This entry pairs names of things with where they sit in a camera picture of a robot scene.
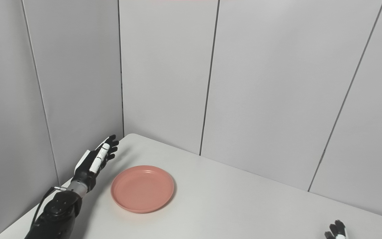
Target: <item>pink plate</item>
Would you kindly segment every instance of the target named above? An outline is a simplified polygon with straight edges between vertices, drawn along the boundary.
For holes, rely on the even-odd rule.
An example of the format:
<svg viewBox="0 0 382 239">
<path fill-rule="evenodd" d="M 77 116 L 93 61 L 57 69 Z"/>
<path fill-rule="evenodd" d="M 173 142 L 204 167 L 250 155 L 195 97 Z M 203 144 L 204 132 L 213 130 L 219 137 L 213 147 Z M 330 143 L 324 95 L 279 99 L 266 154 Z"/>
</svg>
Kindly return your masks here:
<svg viewBox="0 0 382 239">
<path fill-rule="evenodd" d="M 111 187 L 114 201 L 133 213 L 149 213 L 166 204 L 175 186 L 172 177 L 155 166 L 135 166 L 115 177 Z"/>
</svg>

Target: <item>black cable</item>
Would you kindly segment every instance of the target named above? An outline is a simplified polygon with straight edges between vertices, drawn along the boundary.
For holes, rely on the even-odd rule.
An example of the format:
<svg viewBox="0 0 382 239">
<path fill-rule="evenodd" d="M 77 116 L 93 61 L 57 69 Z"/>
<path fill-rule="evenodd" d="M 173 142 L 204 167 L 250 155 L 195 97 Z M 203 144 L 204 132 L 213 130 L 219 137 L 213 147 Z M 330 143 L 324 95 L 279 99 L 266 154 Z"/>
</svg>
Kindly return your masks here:
<svg viewBox="0 0 382 239">
<path fill-rule="evenodd" d="M 47 197 L 48 197 L 54 190 L 55 190 L 55 188 L 54 188 L 54 187 L 51 187 L 51 188 L 44 194 L 44 197 L 42 197 L 42 200 L 41 200 L 41 202 L 39 203 L 38 208 L 37 208 L 36 211 L 35 211 L 35 215 L 33 216 L 32 224 L 31 224 L 31 228 L 32 228 L 33 224 L 35 223 L 36 216 L 38 216 L 39 209 L 41 208 L 42 203 L 44 203 L 45 198 L 47 198 Z"/>
</svg>

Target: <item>white wall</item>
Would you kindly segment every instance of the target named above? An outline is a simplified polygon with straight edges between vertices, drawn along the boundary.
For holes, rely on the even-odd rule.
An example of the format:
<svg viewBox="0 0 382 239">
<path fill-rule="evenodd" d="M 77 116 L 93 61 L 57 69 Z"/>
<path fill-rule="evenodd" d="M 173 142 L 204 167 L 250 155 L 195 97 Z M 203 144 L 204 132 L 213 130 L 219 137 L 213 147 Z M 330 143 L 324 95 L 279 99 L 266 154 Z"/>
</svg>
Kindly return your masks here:
<svg viewBox="0 0 382 239">
<path fill-rule="evenodd" d="M 116 0 L 25 0 L 61 183 L 86 149 L 123 136 Z"/>
<path fill-rule="evenodd" d="M 0 0 L 0 232 L 57 184 L 22 3 Z"/>
<path fill-rule="evenodd" d="M 217 1 L 119 5 L 125 134 L 199 153 Z"/>
<path fill-rule="evenodd" d="M 311 192 L 382 215 L 382 12 Z"/>
<path fill-rule="evenodd" d="M 202 156 L 307 190 L 381 0 L 221 0 Z"/>
</svg>

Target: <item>wall seam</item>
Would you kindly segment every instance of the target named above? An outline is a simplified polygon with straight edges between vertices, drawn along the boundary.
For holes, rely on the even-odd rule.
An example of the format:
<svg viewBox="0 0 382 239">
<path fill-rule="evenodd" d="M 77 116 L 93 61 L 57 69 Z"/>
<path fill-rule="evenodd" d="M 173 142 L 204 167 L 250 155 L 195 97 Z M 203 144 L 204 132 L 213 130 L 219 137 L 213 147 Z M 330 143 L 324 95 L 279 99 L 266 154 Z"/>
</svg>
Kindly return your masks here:
<svg viewBox="0 0 382 239">
<path fill-rule="evenodd" d="M 310 192 L 310 189 L 312 188 L 313 181 L 315 180 L 315 177 L 316 177 L 316 174 L 317 174 L 317 172 L 318 172 L 318 169 L 319 169 L 319 167 L 320 167 L 320 165 L 321 165 L 321 163 L 322 163 L 322 160 L 323 160 L 323 158 L 324 158 L 324 156 L 325 156 L 325 152 L 326 152 L 326 149 L 327 149 L 327 147 L 328 147 L 329 141 L 331 140 L 331 136 L 332 136 L 332 134 L 334 133 L 335 126 L 337 125 L 338 118 L 339 118 L 340 115 L 341 115 L 341 111 L 343 110 L 344 104 L 345 104 L 345 102 L 346 102 L 346 100 L 347 100 L 347 97 L 348 97 L 348 95 L 349 95 L 350 89 L 351 89 L 351 87 L 352 87 L 352 85 L 353 85 L 354 79 L 355 79 L 356 74 L 357 74 L 357 72 L 358 72 L 358 70 L 359 70 L 359 67 L 360 67 L 360 64 L 361 64 L 361 62 L 362 62 L 362 59 L 363 59 L 363 57 L 364 57 L 364 55 L 365 55 L 365 52 L 366 52 L 366 49 L 367 49 L 367 47 L 368 47 L 369 41 L 371 40 L 371 37 L 372 37 L 372 34 L 373 34 L 373 32 L 374 32 L 375 26 L 376 26 L 376 24 L 377 24 L 377 22 L 378 22 L 378 18 L 380 17 L 381 11 L 382 11 L 382 3 L 381 3 L 381 6 L 380 6 L 380 8 L 379 8 L 378 14 L 377 14 L 377 16 L 376 16 L 376 18 L 375 18 L 374 24 L 373 24 L 373 26 L 372 26 L 372 28 L 371 28 L 371 31 L 370 31 L 370 33 L 369 33 L 369 36 L 368 36 L 368 39 L 367 39 L 367 41 L 366 41 L 365 47 L 364 47 L 364 49 L 363 49 L 363 51 L 362 51 L 362 55 L 360 56 L 359 62 L 358 62 L 357 66 L 356 66 L 356 69 L 355 69 L 355 71 L 354 71 L 354 73 L 353 73 L 353 77 L 352 77 L 352 79 L 351 79 L 351 81 L 350 81 L 350 85 L 349 85 L 349 87 L 348 87 L 348 89 L 347 89 L 346 95 L 344 96 L 343 102 L 341 103 L 340 110 L 338 110 L 338 115 L 337 115 L 337 117 L 335 118 L 335 122 L 334 122 L 334 124 L 333 124 L 333 126 L 332 126 L 331 132 L 330 132 L 329 137 L 328 137 L 328 139 L 327 139 L 327 141 L 326 141 L 325 148 L 324 148 L 324 150 L 323 150 L 323 152 L 322 152 L 321 158 L 319 159 L 319 163 L 318 163 L 318 165 L 317 165 L 317 167 L 316 167 L 316 170 L 315 170 L 315 173 L 314 173 L 314 175 L 313 175 L 313 177 L 312 177 L 312 181 L 310 182 L 309 189 L 307 190 L 308 192 Z"/>
<path fill-rule="evenodd" d="M 215 29 L 214 29 L 214 34 L 213 34 L 212 56 L 210 59 L 209 79 L 207 82 L 207 93 L 206 93 L 206 105 L 204 106 L 203 128 L 202 128 L 202 132 L 201 132 L 201 142 L 200 142 L 200 152 L 199 152 L 200 156 L 201 156 L 201 150 L 203 148 L 204 127 L 206 126 L 207 103 L 208 103 L 208 99 L 209 99 L 210 80 L 211 80 L 211 76 L 212 76 L 213 55 L 214 55 L 214 51 L 215 51 L 216 31 L 217 31 L 217 23 L 218 23 L 218 16 L 219 16 L 219 6 L 220 6 L 220 0 L 218 0 L 218 5 L 217 5 L 217 9 L 216 9 L 216 20 L 215 20 Z"/>
<path fill-rule="evenodd" d="M 125 110 L 123 107 L 122 44 L 121 44 L 121 33 L 120 33 L 120 3 L 119 3 L 119 0 L 117 0 L 117 12 L 118 12 L 118 23 L 119 23 L 120 91 L 122 94 L 122 129 L 123 129 L 123 138 L 124 138 L 125 137 Z"/>
<path fill-rule="evenodd" d="M 58 185 L 61 186 L 59 175 L 58 175 L 58 172 L 57 172 L 57 164 L 56 164 L 56 160 L 55 160 L 55 156 L 54 156 L 53 144 L 52 144 L 52 141 L 51 141 L 50 128 L 48 126 L 47 113 L 45 111 L 45 106 L 44 106 L 44 98 L 42 97 L 41 83 L 39 82 L 38 69 L 36 67 L 35 52 L 33 51 L 32 38 L 31 38 L 30 31 L 29 31 L 29 22 L 28 22 L 28 19 L 27 19 L 27 16 L 26 16 L 26 9 L 25 9 L 24 0 L 22 0 L 22 8 L 23 8 L 23 17 L 24 17 L 25 23 L 26 23 L 26 30 L 27 30 L 27 33 L 28 33 L 29 45 L 30 45 L 31 52 L 32 52 L 33 67 L 35 69 L 36 80 L 38 81 L 39 95 L 41 96 L 42 109 L 44 111 L 45 124 L 47 126 L 48 138 L 50 140 L 50 147 L 51 147 L 51 154 L 52 154 L 53 162 L 54 162 L 54 169 L 55 169 L 55 172 L 56 172 L 56 178 L 57 178 Z"/>
</svg>

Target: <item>white table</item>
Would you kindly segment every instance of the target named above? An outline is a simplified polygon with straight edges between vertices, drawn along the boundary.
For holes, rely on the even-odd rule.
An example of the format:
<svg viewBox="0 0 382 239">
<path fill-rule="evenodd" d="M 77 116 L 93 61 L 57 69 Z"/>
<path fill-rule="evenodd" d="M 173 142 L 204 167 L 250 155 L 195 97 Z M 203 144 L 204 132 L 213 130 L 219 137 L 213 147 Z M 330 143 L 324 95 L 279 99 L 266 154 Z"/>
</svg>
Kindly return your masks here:
<svg viewBox="0 0 382 239">
<path fill-rule="evenodd" d="M 382 239 L 382 216 L 374 213 L 136 134 L 122 139 L 118 148 L 85 196 L 71 239 L 322 239 L 335 219 L 346 224 L 351 239 Z M 135 214 L 114 203 L 111 181 L 136 165 L 171 174 L 176 190 L 167 206 Z M 0 239 L 23 239 L 35 209 Z"/>
</svg>

